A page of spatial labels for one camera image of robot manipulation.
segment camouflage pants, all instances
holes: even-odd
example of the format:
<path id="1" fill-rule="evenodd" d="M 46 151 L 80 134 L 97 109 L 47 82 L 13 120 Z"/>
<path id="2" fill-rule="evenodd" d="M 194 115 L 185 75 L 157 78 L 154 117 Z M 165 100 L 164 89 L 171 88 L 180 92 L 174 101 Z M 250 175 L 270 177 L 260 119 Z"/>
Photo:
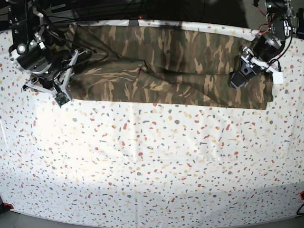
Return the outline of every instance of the camouflage pants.
<path id="1" fill-rule="evenodd" d="M 272 79 L 258 75 L 239 89 L 241 38 L 172 28 L 77 27 L 75 40 L 96 50 L 73 77 L 75 99 L 266 109 Z"/>

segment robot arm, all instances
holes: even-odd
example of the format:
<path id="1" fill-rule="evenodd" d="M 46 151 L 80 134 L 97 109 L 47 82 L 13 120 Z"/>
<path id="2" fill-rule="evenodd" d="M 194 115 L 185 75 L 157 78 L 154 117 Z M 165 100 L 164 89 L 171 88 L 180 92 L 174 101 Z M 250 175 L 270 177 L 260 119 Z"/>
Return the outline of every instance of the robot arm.
<path id="1" fill-rule="evenodd" d="M 281 71 L 279 58 L 289 48 L 293 34 L 293 12 L 290 5 L 291 0 L 266 0 L 268 15 L 268 32 L 257 35 L 257 41 L 252 48 L 243 47 L 244 55 L 240 58 L 239 69 L 232 72 L 229 84 L 233 88 L 245 85 L 252 77 L 263 71 L 272 72 L 274 84 L 282 84 L 284 75 Z M 259 0 L 254 0 L 254 6 L 258 7 Z M 285 41 L 290 39 L 290 43 L 285 52 Z"/>
<path id="2" fill-rule="evenodd" d="M 34 88 L 50 93 L 59 106 L 72 100 L 68 89 L 74 74 L 78 50 L 57 51 L 54 44 L 65 45 L 64 33 L 54 26 L 43 9 L 48 0 L 10 0 L 9 23 L 13 45 L 9 49 L 10 60 L 21 72 L 31 74 L 23 90 Z"/>

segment terrazzo pattern tablecloth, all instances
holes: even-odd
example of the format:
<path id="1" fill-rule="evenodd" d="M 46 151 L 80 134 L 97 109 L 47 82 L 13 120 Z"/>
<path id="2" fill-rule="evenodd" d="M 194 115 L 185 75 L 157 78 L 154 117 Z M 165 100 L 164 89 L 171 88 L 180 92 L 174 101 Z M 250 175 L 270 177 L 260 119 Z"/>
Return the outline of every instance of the terrazzo pattern tablecloth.
<path id="1" fill-rule="evenodd" d="M 210 228 L 294 216 L 301 205 L 301 40 L 282 58 L 285 83 L 264 111 L 78 100 L 60 109 L 47 94 L 21 92 L 28 75 L 8 60 L 11 33 L 0 41 L 0 193 L 14 211 L 92 226 Z"/>

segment green camouflage cloth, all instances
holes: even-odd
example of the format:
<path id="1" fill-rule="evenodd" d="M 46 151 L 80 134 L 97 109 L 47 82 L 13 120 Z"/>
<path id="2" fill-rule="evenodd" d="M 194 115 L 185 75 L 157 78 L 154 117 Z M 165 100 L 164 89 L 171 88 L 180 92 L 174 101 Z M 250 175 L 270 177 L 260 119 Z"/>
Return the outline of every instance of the green camouflage cloth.
<path id="1" fill-rule="evenodd" d="M 97 54 L 70 84 L 75 99 L 266 109 L 272 78 L 228 85 L 241 47 L 232 36 L 169 27 L 77 27 L 75 41 Z"/>

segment black cable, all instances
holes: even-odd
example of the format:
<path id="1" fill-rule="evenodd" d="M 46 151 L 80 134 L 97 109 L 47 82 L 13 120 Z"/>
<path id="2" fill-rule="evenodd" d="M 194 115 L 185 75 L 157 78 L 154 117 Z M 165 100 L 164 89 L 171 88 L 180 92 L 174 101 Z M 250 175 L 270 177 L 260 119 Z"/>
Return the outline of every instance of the black cable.
<path id="1" fill-rule="evenodd" d="M 276 62 L 276 61 L 278 61 L 280 58 L 282 58 L 283 55 L 285 55 L 285 53 L 287 52 L 287 50 L 289 49 L 289 47 L 290 47 L 290 45 L 291 45 L 292 40 L 293 40 L 293 32 L 292 32 L 292 30 L 291 30 L 290 42 L 289 42 L 287 48 L 285 49 L 285 51 L 284 51 L 278 58 L 271 60 L 269 64 L 273 64 L 274 62 Z"/>
<path id="2" fill-rule="evenodd" d="M 131 0 L 131 1 L 129 2 L 129 4 L 121 11 L 121 13 L 123 13 L 125 10 L 127 10 L 127 9 L 129 8 L 129 6 L 132 4 L 133 1 L 134 1 L 134 0 Z"/>
<path id="3" fill-rule="evenodd" d="M 76 46 L 79 46 L 79 47 L 81 47 L 81 48 L 89 49 L 92 53 L 96 53 L 96 50 L 93 50 L 93 49 L 91 49 L 90 47 L 88 47 L 88 46 L 86 46 L 86 45 L 80 44 L 80 43 L 78 43 L 78 42 L 76 42 L 76 41 L 72 41 L 72 40 L 69 40 L 69 39 L 66 39 L 66 38 L 61 38 L 61 37 L 59 37 L 59 36 L 53 34 L 53 33 L 52 33 L 51 31 L 49 31 L 48 29 L 46 29 L 46 31 L 47 31 L 51 36 L 55 37 L 56 39 L 59 39 L 59 40 L 61 40 L 61 41 L 65 41 L 65 42 L 68 42 L 68 43 L 72 43 L 72 44 L 74 44 L 74 45 L 76 45 Z"/>
<path id="4" fill-rule="evenodd" d="M 304 213 L 300 213 L 300 210 L 302 209 L 303 206 L 304 204 L 302 204 L 302 206 L 298 209 L 298 211 L 296 212 L 297 215 L 304 215 Z"/>
<path id="5" fill-rule="evenodd" d="M 67 18 L 67 17 L 57 17 L 57 16 L 48 16 L 49 18 L 61 18 L 61 19 L 69 19 L 69 20 L 75 20 L 75 18 Z"/>

